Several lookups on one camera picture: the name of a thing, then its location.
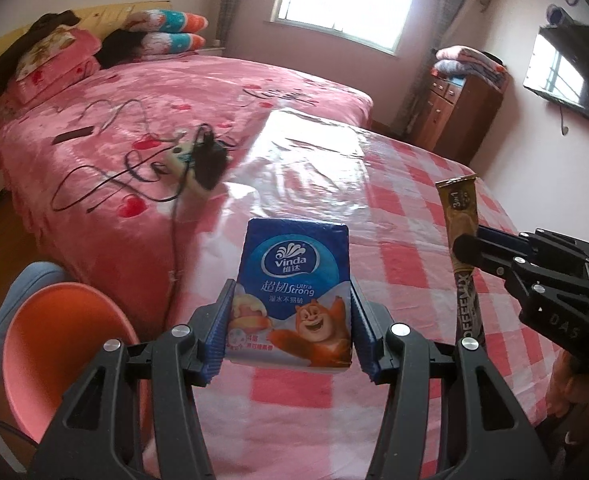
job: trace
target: tv screen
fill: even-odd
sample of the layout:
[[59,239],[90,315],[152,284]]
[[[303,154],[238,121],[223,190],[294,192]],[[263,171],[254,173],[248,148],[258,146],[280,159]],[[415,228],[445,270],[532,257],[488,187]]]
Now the tv screen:
[[542,27],[524,85],[589,118],[589,26]]

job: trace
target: wooden cabinet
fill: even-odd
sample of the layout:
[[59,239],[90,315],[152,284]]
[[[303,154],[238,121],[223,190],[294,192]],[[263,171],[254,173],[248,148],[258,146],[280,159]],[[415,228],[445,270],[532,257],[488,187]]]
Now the wooden cabinet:
[[475,76],[430,76],[429,90],[409,142],[468,165],[503,102],[503,95]]

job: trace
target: window frame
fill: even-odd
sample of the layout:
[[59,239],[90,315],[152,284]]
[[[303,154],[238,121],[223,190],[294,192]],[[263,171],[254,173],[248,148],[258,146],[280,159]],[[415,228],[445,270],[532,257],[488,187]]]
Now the window frame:
[[290,27],[299,27],[299,28],[307,28],[308,30],[315,30],[316,32],[322,32],[324,34],[329,34],[331,36],[335,36],[337,38],[344,38],[345,40],[354,41],[354,43],[360,43],[362,45],[368,46],[380,52],[384,52],[385,54],[390,54],[391,56],[398,57],[399,53],[399,45],[401,44],[401,36],[405,30],[405,25],[407,25],[407,20],[409,19],[410,12],[412,11],[412,5],[414,4],[414,0],[410,4],[410,8],[407,12],[407,16],[405,17],[405,22],[399,30],[399,34],[397,35],[397,39],[394,42],[394,46],[391,48],[384,47],[380,44],[374,43],[373,41],[368,41],[365,38],[359,38],[358,36],[353,36],[352,34],[347,34],[342,30],[337,30],[336,28],[329,28],[329,27],[321,27],[321,25],[312,25],[311,23],[305,22],[296,22],[294,20],[287,20],[286,18],[279,18],[279,12],[281,10],[281,5],[283,4],[284,0],[274,0],[274,5],[272,7],[272,13],[270,15],[270,21],[268,23],[276,23],[278,25],[287,25]]

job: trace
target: cabinet drawer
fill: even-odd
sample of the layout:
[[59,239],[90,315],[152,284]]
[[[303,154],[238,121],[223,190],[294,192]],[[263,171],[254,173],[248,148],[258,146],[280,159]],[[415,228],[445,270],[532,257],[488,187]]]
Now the cabinet drawer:
[[459,95],[461,95],[462,87],[456,86],[455,84],[450,83],[445,93],[445,98],[452,104],[456,104]]
[[421,111],[419,112],[419,115],[417,116],[417,120],[414,123],[414,126],[412,127],[412,132],[410,133],[409,136],[409,142],[411,144],[415,144],[418,146],[417,142],[419,141],[419,137],[421,135],[421,131],[423,130],[423,127],[425,126],[425,122],[427,121],[427,118],[430,117],[430,114],[432,113],[434,104],[436,103],[436,94],[434,94],[434,92],[428,90],[425,93],[425,97],[423,99],[423,108],[421,109]]
[[430,89],[437,95],[443,97],[446,92],[448,91],[448,82],[444,81],[443,79],[439,79],[438,77],[432,77],[432,82],[430,83]]
[[454,106],[442,97],[432,95],[433,106],[425,123],[421,126],[421,131],[417,134],[415,146],[432,152],[436,143],[439,141],[443,130],[452,115]]

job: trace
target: headboard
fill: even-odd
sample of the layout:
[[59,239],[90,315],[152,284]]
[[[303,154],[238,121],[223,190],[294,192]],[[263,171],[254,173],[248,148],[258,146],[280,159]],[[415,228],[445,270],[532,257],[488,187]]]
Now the headboard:
[[[74,13],[81,19],[77,27],[85,28],[95,36],[103,40],[110,32],[123,25],[131,12],[145,9],[171,9],[170,2],[135,2],[131,4],[111,4],[87,9],[73,9]],[[0,55],[25,34],[32,24],[25,25],[0,37]]]

